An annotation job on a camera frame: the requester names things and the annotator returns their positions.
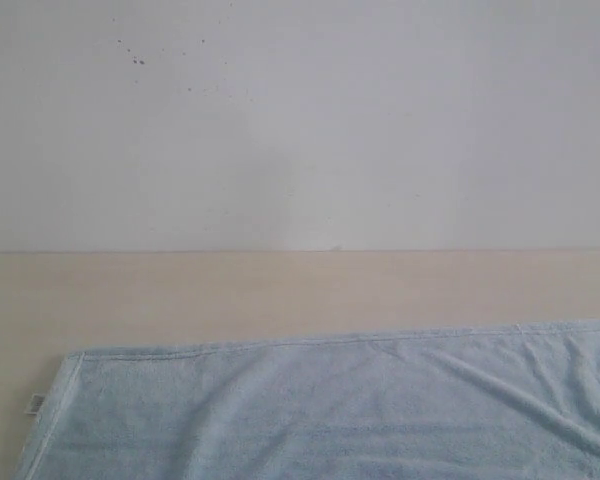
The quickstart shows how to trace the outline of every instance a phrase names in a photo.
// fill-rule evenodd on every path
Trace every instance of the light blue towel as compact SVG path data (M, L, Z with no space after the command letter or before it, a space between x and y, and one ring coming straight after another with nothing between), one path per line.
M73 353L15 478L600 479L600 321Z

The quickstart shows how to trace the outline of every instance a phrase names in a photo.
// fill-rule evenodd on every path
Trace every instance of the wooden surface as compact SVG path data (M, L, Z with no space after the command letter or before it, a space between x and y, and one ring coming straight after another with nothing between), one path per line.
M96 345L600 317L600 252L0 255L0 479Z

